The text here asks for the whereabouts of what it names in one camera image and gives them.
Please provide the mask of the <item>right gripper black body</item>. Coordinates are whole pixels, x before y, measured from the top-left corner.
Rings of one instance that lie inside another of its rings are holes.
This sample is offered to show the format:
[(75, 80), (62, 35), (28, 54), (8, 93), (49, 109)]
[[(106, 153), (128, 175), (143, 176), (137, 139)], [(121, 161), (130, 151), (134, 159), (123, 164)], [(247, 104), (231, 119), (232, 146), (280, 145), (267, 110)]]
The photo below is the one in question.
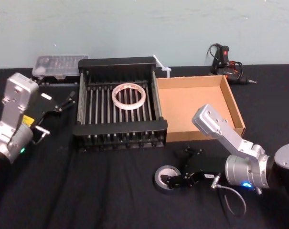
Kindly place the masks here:
[(202, 180), (207, 180), (210, 182), (211, 188), (218, 188), (220, 186), (227, 185), (227, 179), (224, 173), (221, 172), (207, 172), (207, 171), (197, 171), (191, 174), (191, 178), (194, 183)]

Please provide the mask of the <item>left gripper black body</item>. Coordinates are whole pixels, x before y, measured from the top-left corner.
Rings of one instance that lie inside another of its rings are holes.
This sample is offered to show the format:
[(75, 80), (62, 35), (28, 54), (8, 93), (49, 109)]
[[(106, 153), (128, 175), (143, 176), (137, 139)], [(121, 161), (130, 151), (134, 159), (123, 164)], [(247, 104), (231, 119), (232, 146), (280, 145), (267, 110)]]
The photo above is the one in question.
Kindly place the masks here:
[(26, 108), (22, 118), (22, 130), (33, 133), (33, 129), (51, 116), (58, 116), (62, 107), (49, 95), (41, 93)]

